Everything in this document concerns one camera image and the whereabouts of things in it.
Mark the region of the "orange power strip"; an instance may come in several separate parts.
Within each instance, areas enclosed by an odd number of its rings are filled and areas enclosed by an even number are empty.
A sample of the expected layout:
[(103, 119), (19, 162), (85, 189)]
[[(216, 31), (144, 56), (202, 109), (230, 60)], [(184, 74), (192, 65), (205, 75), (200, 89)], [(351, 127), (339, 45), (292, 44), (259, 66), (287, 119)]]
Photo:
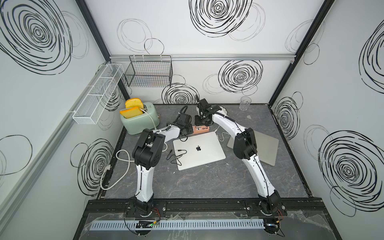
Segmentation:
[(193, 126), (193, 134), (204, 134), (210, 131), (210, 127), (207, 126)]

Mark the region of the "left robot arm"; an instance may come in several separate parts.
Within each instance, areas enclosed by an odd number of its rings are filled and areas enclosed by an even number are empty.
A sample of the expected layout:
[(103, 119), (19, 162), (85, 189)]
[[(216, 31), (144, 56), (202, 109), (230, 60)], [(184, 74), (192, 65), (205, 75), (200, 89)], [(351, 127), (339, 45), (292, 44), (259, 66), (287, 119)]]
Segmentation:
[(152, 212), (154, 170), (161, 159), (164, 144), (179, 137), (189, 136), (193, 132), (191, 124), (171, 124), (158, 130), (144, 129), (141, 133), (133, 150), (138, 174), (134, 206), (144, 215)]

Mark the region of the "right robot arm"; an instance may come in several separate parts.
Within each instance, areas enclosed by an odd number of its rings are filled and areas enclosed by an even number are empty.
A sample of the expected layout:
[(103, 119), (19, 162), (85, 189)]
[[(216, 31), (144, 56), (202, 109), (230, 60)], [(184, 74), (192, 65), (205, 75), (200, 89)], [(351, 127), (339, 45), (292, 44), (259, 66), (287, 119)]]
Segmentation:
[(239, 125), (228, 117), (224, 108), (208, 104), (204, 99), (197, 103), (197, 111), (198, 114), (195, 116), (197, 121), (202, 122), (203, 125), (215, 123), (231, 136), (234, 140), (235, 156), (247, 166), (257, 186), (260, 211), (266, 216), (275, 214), (282, 200), (261, 165), (254, 130)]

